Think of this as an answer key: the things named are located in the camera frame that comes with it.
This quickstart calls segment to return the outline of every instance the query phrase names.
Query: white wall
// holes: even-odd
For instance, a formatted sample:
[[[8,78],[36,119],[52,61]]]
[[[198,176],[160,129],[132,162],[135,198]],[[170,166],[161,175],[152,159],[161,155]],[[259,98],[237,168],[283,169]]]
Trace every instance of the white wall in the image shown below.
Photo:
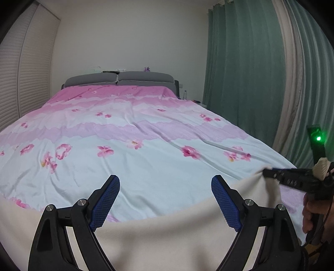
[[[103,0],[68,6],[52,56],[51,94],[90,67],[172,75],[188,99],[202,100],[207,9],[173,0]]]
[[[66,0],[37,0],[37,2],[41,3],[60,19],[62,17],[65,6],[67,5]]]

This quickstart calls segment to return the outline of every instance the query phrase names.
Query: cable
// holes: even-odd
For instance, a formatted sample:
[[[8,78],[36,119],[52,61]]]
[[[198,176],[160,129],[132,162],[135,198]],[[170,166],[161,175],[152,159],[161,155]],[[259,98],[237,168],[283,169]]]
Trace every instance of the cable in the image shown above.
[[[327,212],[327,214],[326,214],[325,220],[324,220],[324,222],[322,223],[321,227],[314,233],[313,237],[312,237],[307,243],[305,243],[305,244],[303,245],[303,247],[305,247],[305,246],[307,246],[308,244],[310,244],[310,243],[313,241],[313,239],[316,237],[316,235],[319,234],[319,233],[321,232],[321,230],[324,228],[325,223],[326,223],[326,221],[327,221],[327,218],[329,217],[329,213],[330,213],[330,211],[331,211],[332,204],[333,204],[333,200],[331,201],[331,204],[329,205],[328,212]]]

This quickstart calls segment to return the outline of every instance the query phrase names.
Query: human hand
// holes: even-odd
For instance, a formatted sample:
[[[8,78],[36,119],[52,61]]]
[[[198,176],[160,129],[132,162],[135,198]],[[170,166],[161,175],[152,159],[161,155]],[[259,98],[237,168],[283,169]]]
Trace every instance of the human hand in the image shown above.
[[[303,232],[308,233],[313,229],[311,221],[312,214],[322,214],[324,218],[327,215],[331,201],[309,201],[307,194],[304,196],[303,208]],[[322,240],[330,242],[334,237],[334,204],[331,208],[330,214],[324,226]]]

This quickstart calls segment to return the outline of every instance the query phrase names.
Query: louvered closet door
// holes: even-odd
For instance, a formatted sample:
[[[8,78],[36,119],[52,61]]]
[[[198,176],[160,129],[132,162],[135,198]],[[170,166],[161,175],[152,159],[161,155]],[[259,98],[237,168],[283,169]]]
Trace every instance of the louvered closet door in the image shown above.
[[[20,54],[37,6],[33,3],[20,15],[0,44],[0,131],[19,119],[17,75]]]
[[[50,66],[60,20],[42,5],[30,22],[18,72],[20,116],[42,107],[50,99]]]

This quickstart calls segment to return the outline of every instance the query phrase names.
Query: water bottle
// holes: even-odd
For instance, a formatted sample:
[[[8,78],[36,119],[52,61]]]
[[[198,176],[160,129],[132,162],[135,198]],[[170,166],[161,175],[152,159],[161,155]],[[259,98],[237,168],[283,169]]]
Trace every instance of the water bottle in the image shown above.
[[[183,99],[182,100],[186,100],[187,99],[187,91],[185,90],[184,92],[183,92]]]

